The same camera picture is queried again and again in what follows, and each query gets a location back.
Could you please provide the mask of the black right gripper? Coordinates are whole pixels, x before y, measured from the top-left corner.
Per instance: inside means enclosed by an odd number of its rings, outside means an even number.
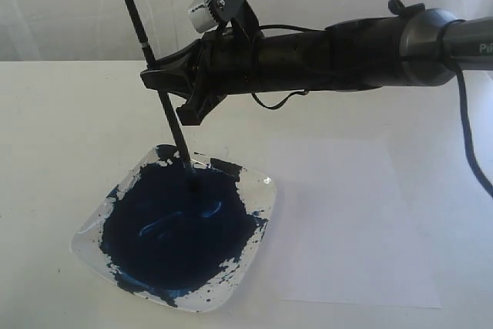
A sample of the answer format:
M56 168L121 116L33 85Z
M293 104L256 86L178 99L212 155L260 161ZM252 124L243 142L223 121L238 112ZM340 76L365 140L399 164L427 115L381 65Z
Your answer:
M185 103L183 126L199 126L228 95L283 91L361 92L404 81L404 20L362 18L324 30L266 37L262 28L219 27L140 73L147 89Z

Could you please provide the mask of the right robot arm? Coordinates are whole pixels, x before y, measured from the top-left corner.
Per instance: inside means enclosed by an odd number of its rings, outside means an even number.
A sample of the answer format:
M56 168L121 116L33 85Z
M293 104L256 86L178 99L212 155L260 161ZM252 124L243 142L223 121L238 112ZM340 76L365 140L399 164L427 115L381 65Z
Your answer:
M463 20L390 0L391 15L267 37L247 2L214 12L217 29L141 73L146 88L184 99L177 115L198 126L227 96L360 92L441 86L456 71L490 70L492 20Z

